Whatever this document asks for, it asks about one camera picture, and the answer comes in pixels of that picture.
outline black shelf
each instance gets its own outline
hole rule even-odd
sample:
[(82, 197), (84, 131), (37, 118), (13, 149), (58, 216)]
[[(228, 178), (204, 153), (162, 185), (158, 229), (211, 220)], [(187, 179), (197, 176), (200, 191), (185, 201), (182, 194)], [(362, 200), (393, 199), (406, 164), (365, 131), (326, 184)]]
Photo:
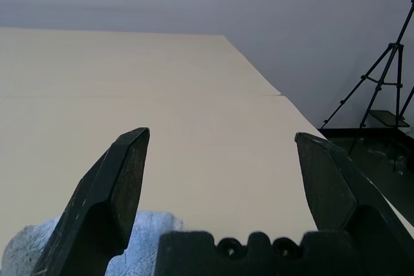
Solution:
[[(369, 114), (387, 127), (395, 126), (395, 114), (387, 110), (370, 110)], [(398, 127), (409, 127), (409, 124), (403, 120), (399, 120)]]

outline light blue towel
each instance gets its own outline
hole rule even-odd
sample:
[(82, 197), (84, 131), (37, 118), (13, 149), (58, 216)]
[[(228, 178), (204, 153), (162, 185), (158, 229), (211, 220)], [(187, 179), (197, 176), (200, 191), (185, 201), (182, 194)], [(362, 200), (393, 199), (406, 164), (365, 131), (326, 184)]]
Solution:
[[(22, 229), (6, 246), (0, 276), (30, 276), (59, 218)], [(171, 213), (138, 211), (123, 255), (113, 258), (106, 276), (152, 276), (162, 234), (182, 229), (182, 221)]]

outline white wall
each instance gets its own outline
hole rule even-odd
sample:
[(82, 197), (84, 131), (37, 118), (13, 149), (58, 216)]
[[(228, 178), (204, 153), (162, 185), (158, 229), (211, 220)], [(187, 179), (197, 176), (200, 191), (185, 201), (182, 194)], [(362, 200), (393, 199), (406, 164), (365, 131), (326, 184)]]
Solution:
[[(409, 1), (0, 0), (0, 26), (224, 34), (319, 127), (397, 38)], [(405, 100), (414, 85), (414, 21), (403, 44)], [(373, 92), (370, 83), (331, 127), (358, 125)], [(395, 88), (389, 88), (374, 108), (393, 109)], [(414, 103), (406, 117), (414, 125)]]

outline floor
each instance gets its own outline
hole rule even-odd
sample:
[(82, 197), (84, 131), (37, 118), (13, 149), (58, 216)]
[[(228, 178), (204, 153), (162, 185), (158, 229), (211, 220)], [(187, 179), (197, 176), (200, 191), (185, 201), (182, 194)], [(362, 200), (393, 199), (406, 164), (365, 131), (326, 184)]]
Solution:
[[(353, 138), (329, 138), (348, 150)], [(358, 139), (351, 158), (382, 194), (414, 226), (414, 172), (407, 168), (409, 151), (398, 146), (396, 169), (394, 145), (385, 138)]]

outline black tripod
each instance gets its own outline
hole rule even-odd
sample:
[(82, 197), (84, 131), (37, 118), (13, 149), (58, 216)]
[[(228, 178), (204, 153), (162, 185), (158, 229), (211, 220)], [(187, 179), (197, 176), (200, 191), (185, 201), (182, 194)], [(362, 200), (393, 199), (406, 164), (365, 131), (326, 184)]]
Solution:
[[(329, 119), (323, 121), (323, 126), (321, 127), (321, 129), (327, 125), (327, 123), (332, 119), (332, 117), (338, 112), (338, 110), (345, 104), (345, 102), (351, 97), (352, 94), (354, 94), (354, 92), (357, 90), (357, 88), (362, 84), (362, 82), (364, 82), (366, 79), (371, 80), (373, 82), (376, 83), (376, 87), (375, 87), (375, 92), (373, 94), (373, 97), (371, 98), (371, 101), (369, 102), (368, 108), (364, 114), (364, 117), (362, 118), (360, 127), (359, 127), (359, 131), (357, 132), (354, 141), (352, 143), (352, 146), (349, 150), (349, 154), (351, 154), (352, 150), (354, 149), (356, 140), (359, 137), (360, 134), (360, 130), (362, 127), (365, 127), (365, 121), (367, 120), (369, 111), (371, 110), (371, 107), (374, 104), (376, 95), (378, 94), (378, 92), (381, 90), (381, 86), (383, 85), (395, 85), (397, 87), (397, 104), (395, 107), (395, 125), (394, 128), (397, 132), (398, 130), (398, 125), (399, 125), (399, 121), (402, 119), (402, 116), (404, 115), (407, 106), (409, 104), (409, 101), (411, 100), (411, 98), (414, 95), (414, 87), (412, 88), (402, 110), (400, 111), (400, 89), (402, 88), (402, 84), (401, 84), (401, 73), (402, 73), (402, 51), (404, 49), (404, 46), (400, 43), (402, 36), (404, 35), (404, 32), (407, 29), (409, 20), (411, 19), (411, 16), (413, 15), (414, 12), (414, 0), (411, 0), (412, 4), (411, 4), (411, 9), (408, 13), (408, 16), (406, 18), (406, 21), (404, 22), (404, 25), (402, 26), (400, 35), (398, 36), (398, 39), (395, 43), (390, 43), (388, 45), (388, 47), (386, 48), (386, 50), (384, 51), (384, 53), (382, 53), (382, 55), (378, 58), (378, 60), (374, 63), (374, 65), (367, 71), (366, 74), (364, 74), (363, 76), (361, 76), (361, 81), (358, 82), (358, 84), (356, 85), (356, 87), (354, 87), (354, 89), (348, 94), (348, 96), (344, 99), (341, 100), (340, 102), (340, 106), (334, 111), (334, 113), (332, 113), (332, 115), (329, 117)], [(391, 51), (391, 54), (389, 55), (387, 64), (384, 68), (384, 71), (381, 74), (381, 78), (379, 80), (375, 80), (371, 77), (369, 77), (370, 73), (372, 73), (372, 71), (374, 71), (375, 67), (383, 60), (383, 58), (388, 54), (388, 52)], [(395, 54), (398, 52), (398, 69), (397, 69), (397, 82), (396, 83), (387, 83), (385, 82), (385, 78), (387, 76), (389, 67), (391, 66), (391, 63), (393, 62), (394, 56)]]

